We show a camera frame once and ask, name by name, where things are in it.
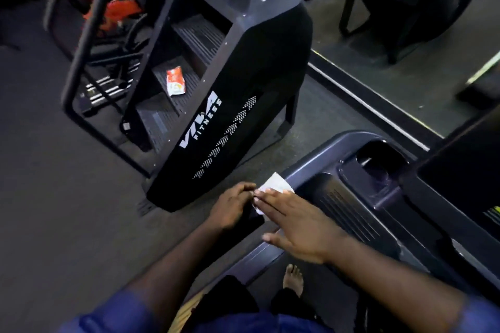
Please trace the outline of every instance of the hand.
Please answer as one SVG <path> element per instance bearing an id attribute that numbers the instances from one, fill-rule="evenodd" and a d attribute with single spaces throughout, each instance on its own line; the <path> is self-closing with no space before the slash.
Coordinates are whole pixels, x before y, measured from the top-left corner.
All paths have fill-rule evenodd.
<path id="1" fill-rule="evenodd" d="M 243 213 L 243 206 L 252 199 L 255 183 L 240 182 L 219 196 L 207 222 L 222 230 L 233 228 Z"/>
<path id="2" fill-rule="evenodd" d="M 254 204 L 279 225 L 284 236 L 266 233 L 263 240 L 286 250 L 294 257 L 322 264 L 331 259 L 333 248 L 339 248 L 348 234 L 319 208 L 300 196 L 269 189 L 255 191 Z"/>

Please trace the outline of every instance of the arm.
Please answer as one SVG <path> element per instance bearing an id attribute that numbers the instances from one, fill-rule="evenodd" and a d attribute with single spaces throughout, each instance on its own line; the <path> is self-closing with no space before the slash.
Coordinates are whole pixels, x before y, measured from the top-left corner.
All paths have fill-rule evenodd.
<path id="1" fill-rule="evenodd" d="M 334 265 L 415 332 L 445 333 L 458 323 L 466 303 L 462 292 L 362 244 L 293 193 L 255 196 L 284 232 L 265 234 L 265 241 L 299 259 Z"/>
<path id="2" fill-rule="evenodd" d="M 238 222 L 254 188 L 254 183 L 242 182 L 224 192 L 203 224 L 128 286 L 153 312 L 162 329 L 171 325 L 198 275 L 198 265 L 222 232 Z"/>

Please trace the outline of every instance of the person's right hand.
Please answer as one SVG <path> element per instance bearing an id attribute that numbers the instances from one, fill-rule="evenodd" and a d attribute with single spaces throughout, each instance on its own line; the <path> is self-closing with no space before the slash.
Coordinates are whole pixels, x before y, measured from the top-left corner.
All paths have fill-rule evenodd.
<path id="1" fill-rule="evenodd" d="M 283 230 L 284 236 L 266 233 L 263 240 L 286 250 L 294 257 L 322 264 L 332 260 L 334 248 L 340 248 L 344 232 L 319 208 L 300 196 L 285 191 L 256 190 L 253 202 Z"/>

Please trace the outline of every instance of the black pants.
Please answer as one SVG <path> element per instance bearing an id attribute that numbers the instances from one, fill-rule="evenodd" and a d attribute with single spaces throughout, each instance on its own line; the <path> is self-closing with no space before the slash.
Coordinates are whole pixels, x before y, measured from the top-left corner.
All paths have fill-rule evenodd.
<path id="1" fill-rule="evenodd" d="M 202 323 L 225 315 L 256 313 L 259 307 L 247 288 L 235 277 L 226 276 L 212 288 L 193 309 L 184 325 L 183 332 L 189 332 Z M 291 289 L 282 289 L 271 301 L 269 311 L 273 315 L 290 315 L 323 324 L 314 309 L 306 304 Z"/>

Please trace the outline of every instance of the person's left hand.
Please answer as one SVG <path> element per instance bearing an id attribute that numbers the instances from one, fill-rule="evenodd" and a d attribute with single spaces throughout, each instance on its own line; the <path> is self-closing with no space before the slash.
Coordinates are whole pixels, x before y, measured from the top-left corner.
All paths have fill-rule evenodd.
<path id="1" fill-rule="evenodd" d="M 222 230 L 233 228 L 243 214 L 243 206 L 252 199 L 255 187 L 255 183 L 240 182 L 226 190 L 212 207 L 207 223 Z"/>

